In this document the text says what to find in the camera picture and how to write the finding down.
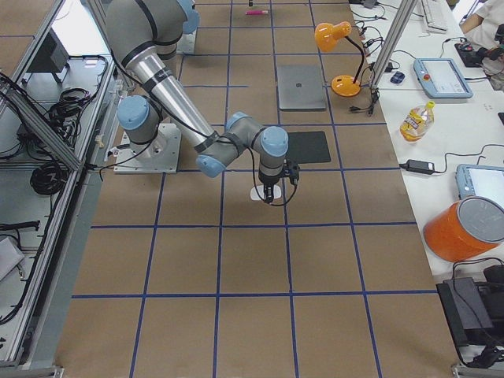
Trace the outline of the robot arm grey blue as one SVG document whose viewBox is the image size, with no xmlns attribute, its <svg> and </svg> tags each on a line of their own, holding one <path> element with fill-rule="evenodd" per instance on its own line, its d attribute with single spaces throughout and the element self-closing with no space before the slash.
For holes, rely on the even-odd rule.
<svg viewBox="0 0 504 378">
<path fill-rule="evenodd" d="M 194 32 L 200 15 L 192 1 L 113 1 L 106 12 L 106 34 L 113 56 L 132 72 L 143 90 L 160 103 L 197 151 L 196 164 L 209 177 L 220 175 L 244 150 L 259 155 L 258 197 L 274 203 L 274 187 L 290 175 L 288 134 L 237 112 L 218 134 L 166 66 L 182 35 Z"/>
</svg>

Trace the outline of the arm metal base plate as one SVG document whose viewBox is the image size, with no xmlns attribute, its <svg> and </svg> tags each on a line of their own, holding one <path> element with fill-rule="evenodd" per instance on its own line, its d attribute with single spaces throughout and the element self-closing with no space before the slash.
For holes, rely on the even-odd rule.
<svg viewBox="0 0 504 378">
<path fill-rule="evenodd" d="M 191 34 L 182 34 L 177 43 L 176 53 L 182 55 L 194 55 L 197 31 Z"/>
<path fill-rule="evenodd" d="M 157 128 L 156 139 L 145 149 L 131 144 L 123 132 L 124 149 L 118 150 L 113 171 L 117 174 L 175 174 L 178 169 L 181 132 L 174 124 L 161 123 Z"/>
</svg>

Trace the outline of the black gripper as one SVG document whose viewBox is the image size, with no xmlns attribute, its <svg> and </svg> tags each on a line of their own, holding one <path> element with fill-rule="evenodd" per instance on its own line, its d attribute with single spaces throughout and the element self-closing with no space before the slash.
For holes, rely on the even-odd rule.
<svg viewBox="0 0 504 378">
<path fill-rule="evenodd" d="M 271 180 L 263 180 L 262 185 L 263 185 L 263 199 L 274 199 L 276 182 Z"/>
</svg>

